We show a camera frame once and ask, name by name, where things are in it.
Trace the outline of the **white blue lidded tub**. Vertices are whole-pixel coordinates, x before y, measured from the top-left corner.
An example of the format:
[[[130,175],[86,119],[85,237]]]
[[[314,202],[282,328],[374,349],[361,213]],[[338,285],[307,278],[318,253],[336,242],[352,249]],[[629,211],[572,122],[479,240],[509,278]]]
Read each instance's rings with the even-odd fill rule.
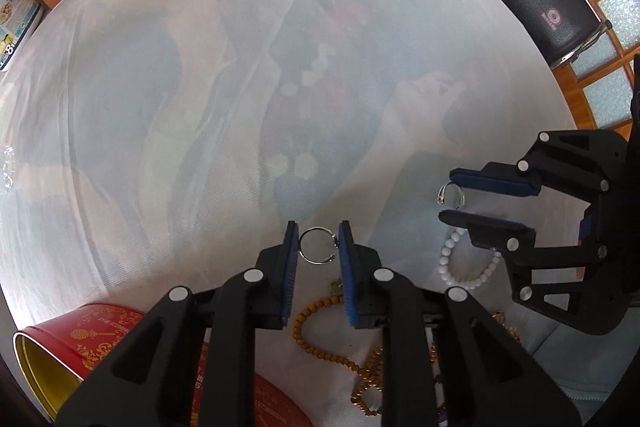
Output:
[[[18,48],[26,42],[42,17],[38,0],[1,0],[1,72],[6,72]]]

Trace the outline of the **rose gold wristwatch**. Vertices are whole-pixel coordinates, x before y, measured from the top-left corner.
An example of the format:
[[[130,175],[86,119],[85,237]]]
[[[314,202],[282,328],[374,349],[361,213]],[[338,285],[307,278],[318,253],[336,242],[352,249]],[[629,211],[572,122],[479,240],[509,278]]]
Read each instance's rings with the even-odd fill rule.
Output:
[[[506,318],[506,314],[501,310],[496,310],[492,312],[492,318],[498,322],[506,332],[518,343],[521,341],[520,335],[518,335],[518,331],[515,327],[509,324],[508,319]]]

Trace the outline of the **wooden glass door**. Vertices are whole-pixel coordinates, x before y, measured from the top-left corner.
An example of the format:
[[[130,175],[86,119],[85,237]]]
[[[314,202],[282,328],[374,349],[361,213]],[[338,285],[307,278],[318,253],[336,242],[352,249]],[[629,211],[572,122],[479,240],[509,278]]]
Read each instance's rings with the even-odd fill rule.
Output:
[[[608,129],[628,138],[634,57],[639,53],[639,0],[588,0],[611,28],[578,59],[554,71],[579,129]]]

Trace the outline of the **clear plastic water bottle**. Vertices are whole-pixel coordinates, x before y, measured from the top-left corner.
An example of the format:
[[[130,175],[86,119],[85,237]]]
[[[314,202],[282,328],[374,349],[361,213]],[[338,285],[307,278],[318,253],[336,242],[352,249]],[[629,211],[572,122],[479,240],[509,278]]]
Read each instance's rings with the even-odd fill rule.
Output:
[[[15,173],[15,153],[9,145],[1,147],[1,179],[0,193],[6,195],[13,187],[13,177]]]

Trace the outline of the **white tablecloth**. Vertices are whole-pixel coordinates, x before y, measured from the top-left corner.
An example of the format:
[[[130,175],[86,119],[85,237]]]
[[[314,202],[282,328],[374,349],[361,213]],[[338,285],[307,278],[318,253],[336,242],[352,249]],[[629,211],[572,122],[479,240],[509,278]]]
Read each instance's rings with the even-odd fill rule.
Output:
[[[439,291],[436,193],[572,127],[500,0],[63,0],[1,81],[17,327],[213,288],[302,228]]]

